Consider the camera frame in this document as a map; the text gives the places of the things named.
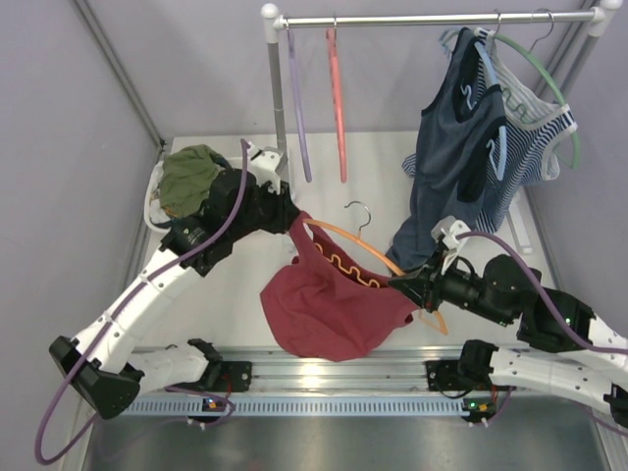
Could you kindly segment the red tank top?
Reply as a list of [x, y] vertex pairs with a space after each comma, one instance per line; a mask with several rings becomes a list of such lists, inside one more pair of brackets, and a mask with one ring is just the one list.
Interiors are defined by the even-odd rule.
[[388, 279], [360, 267], [302, 211], [288, 235], [297, 255], [260, 292], [277, 344], [305, 358], [366, 356], [413, 321], [416, 306]]

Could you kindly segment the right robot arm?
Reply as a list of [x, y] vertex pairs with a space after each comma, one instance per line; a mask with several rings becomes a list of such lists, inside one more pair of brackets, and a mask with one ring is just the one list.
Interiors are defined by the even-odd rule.
[[532, 390], [586, 405], [626, 426], [627, 339], [575, 296], [542, 287], [538, 270], [499, 255], [478, 275], [471, 267], [444, 270], [434, 256], [389, 285], [428, 312], [447, 303], [502, 327], [516, 324], [517, 339], [544, 353], [467, 340], [446, 375], [429, 366], [432, 388]]

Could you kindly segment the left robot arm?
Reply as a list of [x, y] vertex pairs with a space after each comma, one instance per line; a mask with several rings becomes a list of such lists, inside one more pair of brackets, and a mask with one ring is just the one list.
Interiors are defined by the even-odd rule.
[[200, 210], [171, 226], [108, 310], [79, 334], [51, 343], [57, 367], [104, 420], [122, 414], [137, 397], [168, 387], [219, 391], [226, 363], [211, 342], [191, 339], [143, 353], [135, 348], [187, 288], [232, 254], [237, 241], [257, 231], [284, 234], [298, 214], [288, 182], [240, 169], [223, 172]]

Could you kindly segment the purple hanger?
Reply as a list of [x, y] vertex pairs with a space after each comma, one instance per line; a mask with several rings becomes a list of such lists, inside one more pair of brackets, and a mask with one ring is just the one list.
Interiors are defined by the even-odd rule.
[[295, 42], [293, 34], [290, 32], [289, 26], [286, 27], [287, 39], [288, 39], [288, 65], [290, 72], [292, 99], [294, 106], [294, 115], [296, 122], [296, 130], [299, 143], [299, 152], [301, 157], [303, 175], [307, 183], [311, 183], [313, 180], [307, 137], [304, 125], [303, 106], [300, 89], [300, 74], [298, 68], [298, 62], [296, 58]]

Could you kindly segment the dark blue tank top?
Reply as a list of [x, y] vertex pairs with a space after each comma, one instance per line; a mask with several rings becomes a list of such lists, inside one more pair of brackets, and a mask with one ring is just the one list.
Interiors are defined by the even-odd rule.
[[463, 28], [433, 102], [421, 112], [414, 155], [409, 217], [392, 238], [387, 256], [403, 271], [422, 265], [436, 250], [431, 230], [453, 216], [476, 228], [487, 180], [490, 141], [506, 124], [501, 89], [477, 83], [480, 38]]

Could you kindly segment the green hanger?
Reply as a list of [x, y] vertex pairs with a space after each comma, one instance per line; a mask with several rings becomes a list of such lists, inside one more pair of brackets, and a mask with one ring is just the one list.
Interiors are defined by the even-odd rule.
[[[555, 98], [554, 102], [560, 107], [565, 107], [567, 105], [567, 102], [566, 102], [565, 97], [563, 96], [563, 93], [560, 91], [558, 85], [556, 84], [551, 74], [541, 64], [539, 59], [532, 53], [534, 47], [540, 40], [545, 39], [546, 37], [551, 35], [554, 28], [554, 24], [555, 24], [555, 14], [549, 9], [538, 9], [534, 11], [531, 14], [531, 18], [534, 19], [536, 15], [540, 15], [541, 13], [544, 13], [548, 16], [549, 22], [551, 22], [550, 30], [545, 36], [538, 37], [528, 50], [526, 50], [523, 46], [521, 46], [520, 44], [518, 44], [516, 41], [512, 40], [511, 38], [498, 33], [500, 25], [501, 25], [501, 12], [497, 12], [497, 29], [496, 30], [488, 30], [488, 29], [483, 29], [481, 27], [478, 27], [475, 29], [474, 34], [478, 37], [481, 37], [482, 40], [485, 42], [485, 44], [488, 44], [490, 41], [497, 40], [506, 44], [511, 49], [518, 52], [539, 72], [545, 85], [547, 85], [552, 91], [553, 96]], [[513, 92], [508, 87], [504, 88], [502, 92], [503, 92], [503, 97], [504, 97], [505, 110], [509, 112], [512, 116], [517, 116], [521, 123], [529, 124], [530, 120], [527, 118], [528, 106], [524, 104], [522, 100], [519, 100], [517, 102], [516, 107], [511, 107], [510, 99], [513, 97]]]

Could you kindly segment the blue white striped tank top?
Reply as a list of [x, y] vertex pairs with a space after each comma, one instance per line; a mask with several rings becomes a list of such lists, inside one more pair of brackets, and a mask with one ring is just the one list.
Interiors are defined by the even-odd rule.
[[[539, 99], [507, 69], [497, 56], [495, 43], [480, 38], [477, 50], [481, 56], [477, 83], [481, 88], [497, 84], [501, 89], [506, 124], [498, 130], [498, 140], [490, 141], [490, 159], [484, 198], [476, 228], [489, 233], [502, 225], [511, 201], [525, 185], [551, 181], [559, 175], [555, 147], [577, 129], [569, 106], [560, 107]], [[528, 106], [529, 124], [521, 123], [504, 108], [502, 90], [513, 92], [510, 106], [522, 100]], [[414, 179], [414, 155], [405, 163]]]

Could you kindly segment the green garment in basket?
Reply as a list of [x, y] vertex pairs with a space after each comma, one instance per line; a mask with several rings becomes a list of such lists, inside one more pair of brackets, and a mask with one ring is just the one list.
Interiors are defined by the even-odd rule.
[[232, 166], [206, 144], [188, 146], [166, 157], [159, 182], [161, 208], [171, 219], [199, 210], [213, 181]]

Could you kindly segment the right rack base foot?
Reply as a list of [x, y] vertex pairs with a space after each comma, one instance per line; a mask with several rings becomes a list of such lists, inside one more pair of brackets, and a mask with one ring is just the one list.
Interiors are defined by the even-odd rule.
[[525, 221], [519, 206], [512, 203], [508, 209], [506, 219], [510, 227], [516, 250], [520, 254], [529, 255], [533, 253], [533, 245], [529, 238]]

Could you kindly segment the white perforated laundry basket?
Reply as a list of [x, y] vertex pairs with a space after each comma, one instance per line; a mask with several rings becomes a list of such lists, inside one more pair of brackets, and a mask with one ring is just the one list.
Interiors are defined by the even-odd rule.
[[165, 158], [162, 161], [158, 162], [152, 170], [149, 184], [144, 196], [143, 206], [144, 223], [151, 231], [160, 234], [165, 234], [175, 221], [180, 220], [171, 219], [161, 208], [160, 204], [158, 185], [163, 176], [163, 162]]

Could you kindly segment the left rack upright pole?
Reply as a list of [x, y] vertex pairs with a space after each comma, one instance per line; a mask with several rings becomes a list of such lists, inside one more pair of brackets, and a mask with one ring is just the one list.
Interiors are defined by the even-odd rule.
[[277, 147], [288, 156], [288, 143], [283, 97], [283, 84], [280, 59], [280, 11], [273, 3], [265, 3], [261, 7], [260, 15], [263, 21], [264, 35], [267, 43], [272, 104], [275, 122]]

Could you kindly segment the silver clothes rack rod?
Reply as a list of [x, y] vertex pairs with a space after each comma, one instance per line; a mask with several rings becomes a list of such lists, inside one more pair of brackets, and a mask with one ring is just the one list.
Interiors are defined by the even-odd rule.
[[455, 25], [506, 25], [540, 23], [600, 23], [604, 19], [602, 10], [594, 7], [587, 11], [575, 12], [532, 12], [532, 13], [488, 13], [488, 14], [447, 14], [414, 16], [374, 16], [374, 17], [315, 17], [288, 18], [279, 16], [273, 24], [275, 30], [298, 27], [328, 26], [455, 26]]

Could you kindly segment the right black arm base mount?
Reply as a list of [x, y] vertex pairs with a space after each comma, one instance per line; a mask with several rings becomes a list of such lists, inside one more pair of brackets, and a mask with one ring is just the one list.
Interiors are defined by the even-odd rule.
[[459, 399], [470, 393], [457, 372], [457, 361], [442, 359], [425, 363], [428, 390], [451, 399]]

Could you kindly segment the aluminium table edge rail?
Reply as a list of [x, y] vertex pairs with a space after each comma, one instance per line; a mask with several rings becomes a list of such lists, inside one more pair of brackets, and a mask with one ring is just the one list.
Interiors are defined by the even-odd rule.
[[226, 361], [253, 364], [249, 395], [404, 395], [428, 390], [425, 363], [457, 359], [460, 345], [377, 349], [344, 362], [299, 358], [277, 347], [221, 347]]

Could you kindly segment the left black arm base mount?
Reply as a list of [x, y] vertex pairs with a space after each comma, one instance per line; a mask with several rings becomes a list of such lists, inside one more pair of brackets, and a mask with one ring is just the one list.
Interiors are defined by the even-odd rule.
[[244, 393], [251, 384], [252, 367], [249, 361], [213, 361], [198, 380], [174, 384], [172, 388], [201, 393]]

